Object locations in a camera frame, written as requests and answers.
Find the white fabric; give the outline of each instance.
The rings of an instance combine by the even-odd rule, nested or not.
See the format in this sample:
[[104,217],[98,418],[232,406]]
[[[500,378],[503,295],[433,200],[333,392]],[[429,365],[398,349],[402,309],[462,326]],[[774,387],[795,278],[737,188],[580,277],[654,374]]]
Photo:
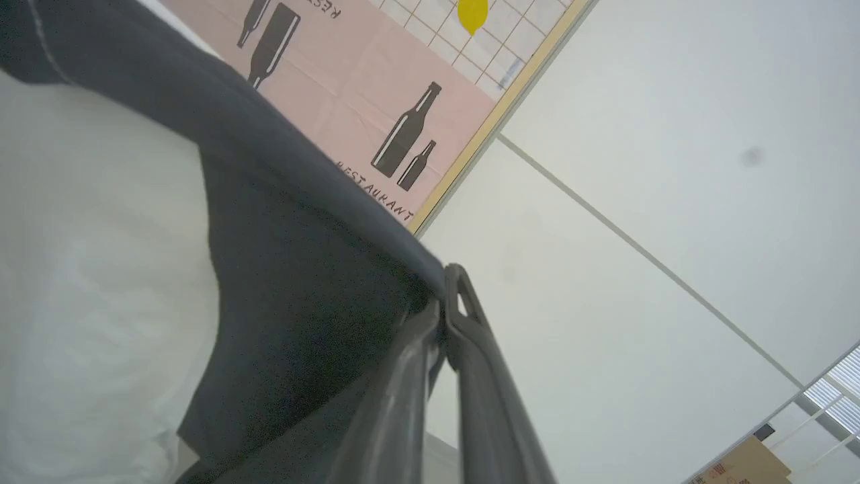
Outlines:
[[0,483],[161,483],[212,352],[197,147],[0,71]]

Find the dark gray fabric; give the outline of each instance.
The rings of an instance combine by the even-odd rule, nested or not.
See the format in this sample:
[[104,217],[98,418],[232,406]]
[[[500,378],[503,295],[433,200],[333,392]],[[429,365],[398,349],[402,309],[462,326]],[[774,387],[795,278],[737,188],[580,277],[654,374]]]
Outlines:
[[176,484],[324,484],[367,383],[359,378],[227,472],[198,466]]
[[2,0],[0,37],[10,75],[99,92],[200,147],[220,321],[181,428],[208,469],[198,481],[303,442],[295,425],[326,405],[346,410],[310,432],[336,442],[404,313],[444,295],[439,261],[244,78],[134,0]]

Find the yellow balloon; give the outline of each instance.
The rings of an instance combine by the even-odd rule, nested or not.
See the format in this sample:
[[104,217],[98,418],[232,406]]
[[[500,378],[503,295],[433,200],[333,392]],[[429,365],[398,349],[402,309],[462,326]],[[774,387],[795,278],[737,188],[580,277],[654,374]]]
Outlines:
[[457,4],[457,16],[460,23],[474,35],[487,21],[487,0],[460,0]]

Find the wire grid panel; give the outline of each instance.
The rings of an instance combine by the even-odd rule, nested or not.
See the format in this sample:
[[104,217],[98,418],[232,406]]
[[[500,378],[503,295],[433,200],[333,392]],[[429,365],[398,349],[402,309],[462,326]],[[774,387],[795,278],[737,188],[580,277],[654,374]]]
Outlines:
[[570,0],[488,0],[487,21],[471,36],[451,0],[369,1],[496,101],[570,5]]

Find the window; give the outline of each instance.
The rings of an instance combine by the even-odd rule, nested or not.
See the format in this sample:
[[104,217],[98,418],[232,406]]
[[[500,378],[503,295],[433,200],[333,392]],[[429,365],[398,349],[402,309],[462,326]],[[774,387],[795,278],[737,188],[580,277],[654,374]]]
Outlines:
[[860,348],[818,380],[806,391],[806,396],[821,408],[832,405],[827,409],[828,415],[848,432],[860,432],[860,405],[857,404],[860,401]]

